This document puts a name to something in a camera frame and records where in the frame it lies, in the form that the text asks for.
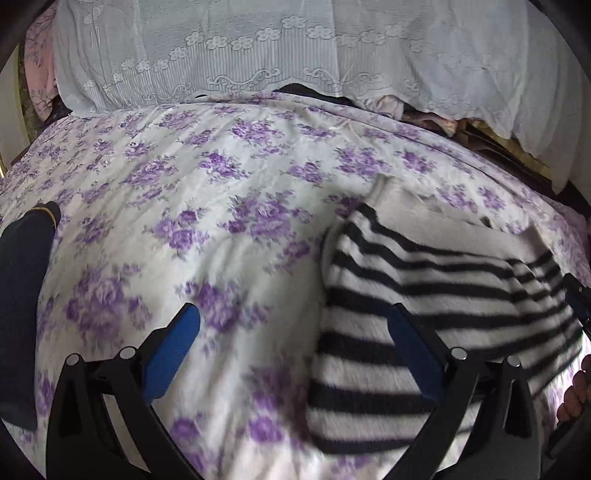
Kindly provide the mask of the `person's right hand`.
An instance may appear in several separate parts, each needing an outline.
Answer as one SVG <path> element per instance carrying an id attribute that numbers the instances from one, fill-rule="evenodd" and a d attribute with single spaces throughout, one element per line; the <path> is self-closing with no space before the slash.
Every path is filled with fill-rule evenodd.
<path id="1" fill-rule="evenodd" d="M 563 401 L 557 409 L 559 424 L 581 416 L 583 408 L 590 403 L 591 356 L 586 355 L 580 370 L 573 376 L 571 386 L 565 391 Z"/>

